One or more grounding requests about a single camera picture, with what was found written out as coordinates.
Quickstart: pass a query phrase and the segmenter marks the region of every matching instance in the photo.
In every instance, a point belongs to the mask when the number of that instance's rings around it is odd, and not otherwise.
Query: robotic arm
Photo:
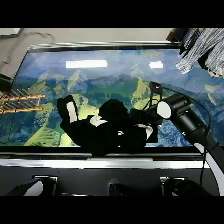
[[[169,119],[201,153],[204,153],[205,148],[208,150],[206,161],[216,178],[220,195],[224,196],[224,151],[215,142],[207,125],[190,108],[190,104],[187,96],[174,94],[161,100],[149,113],[154,116],[157,114],[160,119]]]

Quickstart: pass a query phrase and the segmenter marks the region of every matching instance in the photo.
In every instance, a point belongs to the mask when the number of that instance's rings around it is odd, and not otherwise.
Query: black and white stuffed toy
[[[151,126],[130,119],[122,102],[111,99],[99,108],[98,115],[79,120],[78,109],[71,95],[57,100],[62,118],[61,128],[72,141],[91,152],[93,156],[144,148],[153,132]]]

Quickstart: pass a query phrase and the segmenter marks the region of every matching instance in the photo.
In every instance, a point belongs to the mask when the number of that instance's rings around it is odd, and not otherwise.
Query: screen
[[[57,99],[72,94],[79,118],[98,113],[109,99],[125,107],[143,109],[150,97],[149,82],[161,83],[195,98],[209,109],[214,138],[224,145],[224,81],[211,78],[199,65],[181,74],[176,63],[179,49],[94,50],[27,53],[13,82],[13,89],[31,95],[45,94],[41,111],[2,114],[1,145],[76,146],[60,128]],[[164,91],[164,97],[172,95]],[[193,106],[207,122],[206,112]],[[147,146],[189,146],[173,124],[164,120],[158,130],[158,143]]]

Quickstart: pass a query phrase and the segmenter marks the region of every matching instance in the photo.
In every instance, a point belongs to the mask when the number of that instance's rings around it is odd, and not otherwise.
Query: mountain image
[[[58,56],[61,52],[50,53],[47,56],[46,53],[26,56],[14,80],[14,88],[23,87],[29,94],[46,94],[46,98],[41,100],[44,108],[42,111],[2,115],[0,141],[5,145],[76,146],[60,128],[61,118],[57,111],[58,98],[71,94],[77,104],[80,119],[98,114],[99,107],[109,99],[122,101],[128,110],[133,107],[143,109],[149,101],[150,81],[159,82],[168,88],[191,96],[208,108],[212,117],[214,137],[221,145],[224,145],[222,137],[224,81],[211,79],[198,67],[188,75],[180,74],[175,68],[176,51],[78,52],[75,54],[64,52],[65,57]],[[65,60],[83,59],[84,56],[87,57],[87,54],[88,58],[91,54],[94,58],[103,56],[111,67],[95,70],[64,68]],[[147,60],[161,60],[164,62],[164,68],[150,70],[148,64],[144,64]],[[172,94],[164,90],[163,97]],[[205,122],[208,121],[206,112],[196,103],[193,110]],[[158,139],[158,143],[149,143],[148,146],[190,145],[168,120],[164,120],[159,127]]]

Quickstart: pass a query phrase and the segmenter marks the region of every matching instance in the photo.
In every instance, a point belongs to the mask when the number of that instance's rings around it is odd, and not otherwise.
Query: floor
[[[91,41],[165,41],[171,28],[25,28],[18,38],[0,39],[0,73],[14,77],[31,44]],[[41,36],[38,33],[53,35]]]

